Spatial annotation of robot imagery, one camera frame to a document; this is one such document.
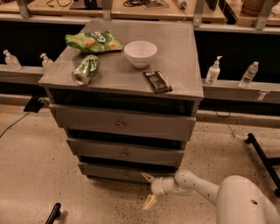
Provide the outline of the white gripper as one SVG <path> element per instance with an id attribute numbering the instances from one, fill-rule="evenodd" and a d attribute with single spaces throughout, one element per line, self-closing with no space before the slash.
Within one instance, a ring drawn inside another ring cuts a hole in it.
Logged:
<path id="1" fill-rule="evenodd" d="M 149 194 L 144 205 L 143 210 L 147 211 L 151 209 L 158 201 L 158 197 L 166 195 L 168 193 L 168 178 L 160 177 L 154 178 L 148 173 L 142 172 L 141 175 L 151 183 L 151 191 L 153 194 Z"/>

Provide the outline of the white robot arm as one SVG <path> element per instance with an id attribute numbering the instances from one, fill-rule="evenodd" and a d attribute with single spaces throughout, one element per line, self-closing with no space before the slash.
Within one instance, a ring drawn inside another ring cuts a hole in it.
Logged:
<path id="1" fill-rule="evenodd" d="M 143 172 L 142 176 L 151 187 L 143 210 L 153 207 L 162 195 L 198 193 L 215 205 L 216 224 L 280 224 L 275 206 L 252 181 L 242 176 L 228 176 L 219 185 L 199 178 L 187 169 L 178 169 L 170 177 L 155 178 Z"/>

